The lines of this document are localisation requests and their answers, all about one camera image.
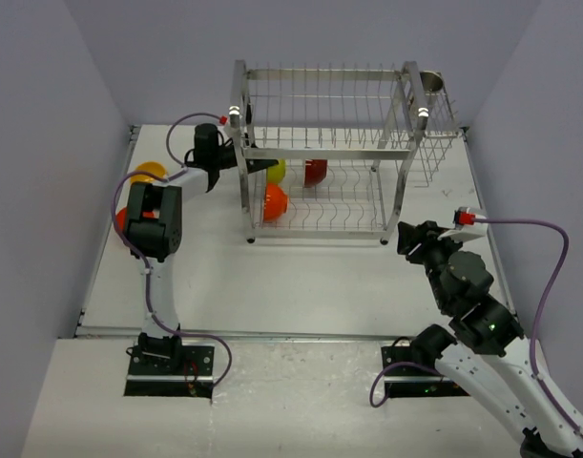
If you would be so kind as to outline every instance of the metal wire rack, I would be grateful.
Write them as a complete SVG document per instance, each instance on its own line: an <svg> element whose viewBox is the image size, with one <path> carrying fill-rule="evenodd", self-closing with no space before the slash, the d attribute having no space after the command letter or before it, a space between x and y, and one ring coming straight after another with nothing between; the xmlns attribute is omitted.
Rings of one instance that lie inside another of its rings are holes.
<svg viewBox="0 0 583 458"><path fill-rule="evenodd" d="M279 184L289 197L287 212L263 222L265 172L253 188L255 227L288 230L380 231L385 227L383 190L379 175L364 160L328 161L327 176L319 186L303 186L304 163L290 160Z"/></svg>
<svg viewBox="0 0 583 458"><path fill-rule="evenodd" d="M247 239L380 238L388 242L406 184L428 186L457 126L440 74L415 62L394 68L247 70L237 61L230 109ZM265 172L249 183L245 162L285 159L286 214L263 222ZM316 187L308 159L326 159ZM392 196L384 189L392 190ZM393 200L393 208L385 199Z"/></svg>

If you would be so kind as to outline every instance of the red object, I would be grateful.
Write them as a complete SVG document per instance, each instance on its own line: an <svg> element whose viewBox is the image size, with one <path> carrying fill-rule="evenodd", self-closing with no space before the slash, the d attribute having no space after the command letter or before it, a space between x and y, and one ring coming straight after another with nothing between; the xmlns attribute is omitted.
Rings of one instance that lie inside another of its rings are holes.
<svg viewBox="0 0 583 458"><path fill-rule="evenodd" d="M461 212L459 213L459 224L466 224L468 226L473 225L473 220L475 219L475 215L472 213Z"/></svg>
<svg viewBox="0 0 583 458"><path fill-rule="evenodd" d="M263 221L269 222L280 218L287 211L289 198L282 189L274 184L265 186L265 203L263 204Z"/></svg>
<svg viewBox="0 0 583 458"><path fill-rule="evenodd" d="M117 212L115 215L115 219L117 220L117 224L119 225L119 229L123 231L123 225L126 222L126 214L128 213L128 207L123 207L121 210ZM154 212L142 212L142 216L145 218L155 218L156 215Z"/></svg>
<svg viewBox="0 0 583 458"><path fill-rule="evenodd" d="M308 159L303 172L303 187L316 186L327 176L327 159Z"/></svg>

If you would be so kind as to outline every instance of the white panel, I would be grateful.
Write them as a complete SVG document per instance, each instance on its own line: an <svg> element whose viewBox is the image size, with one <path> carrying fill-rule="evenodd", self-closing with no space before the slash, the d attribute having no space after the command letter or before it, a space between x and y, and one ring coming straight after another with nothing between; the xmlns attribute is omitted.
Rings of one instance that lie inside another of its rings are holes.
<svg viewBox="0 0 583 458"><path fill-rule="evenodd" d="M158 160L169 172L175 170L164 151L166 131L163 126L142 129L131 169L143 161ZM173 134L177 154L192 144L192 127ZM402 220L434 219L450 226L456 208L479 205L461 139L455 140L428 188L413 187L414 177L424 182L420 161L415 167ZM247 244L240 218L238 172L223 172L211 193L183 208L183 240L175 259L175 301L181 326L413 335L431 323L448 322L437 310L424 269L396 254L395 236L386 247L376 240L317 243L258 239L254 245ZM486 238L469 243L467 249L480 254L494 274ZM132 259L112 232L87 305L86 329L141 326L144 295ZM502 299L498 281L492 291Z"/></svg>
<svg viewBox="0 0 583 458"><path fill-rule="evenodd" d="M232 343L235 363L212 404L124 398L130 344L58 342L23 458L518 456L471 398L373 409L376 343Z"/></svg>

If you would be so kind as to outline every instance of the red bowl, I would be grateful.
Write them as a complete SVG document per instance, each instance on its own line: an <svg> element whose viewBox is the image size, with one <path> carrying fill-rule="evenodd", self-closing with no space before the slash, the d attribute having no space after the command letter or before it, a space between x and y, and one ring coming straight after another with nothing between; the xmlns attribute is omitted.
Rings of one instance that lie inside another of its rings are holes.
<svg viewBox="0 0 583 458"><path fill-rule="evenodd" d="M303 187L316 186L327 176L327 159L308 159L303 172Z"/></svg>

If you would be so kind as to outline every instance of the orange bowl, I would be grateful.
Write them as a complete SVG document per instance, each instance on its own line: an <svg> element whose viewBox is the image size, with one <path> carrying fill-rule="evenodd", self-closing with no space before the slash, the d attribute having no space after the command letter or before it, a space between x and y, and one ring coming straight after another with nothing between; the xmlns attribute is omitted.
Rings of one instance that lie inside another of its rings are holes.
<svg viewBox="0 0 583 458"><path fill-rule="evenodd" d="M265 186L265 200L263 204L263 221L271 222L280 218L287 211L289 198L276 184L268 183Z"/></svg>
<svg viewBox="0 0 583 458"><path fill-rule="evenodd" d="M117 220L117 224L119 224L119 229L123 231L123 225L126 223L126 215L128 214L128 207L123 207L121 210L117 212L115 215L115 219ZM154 212L142 212L142 216L145 218L155 218L156 215Z"/></svg>

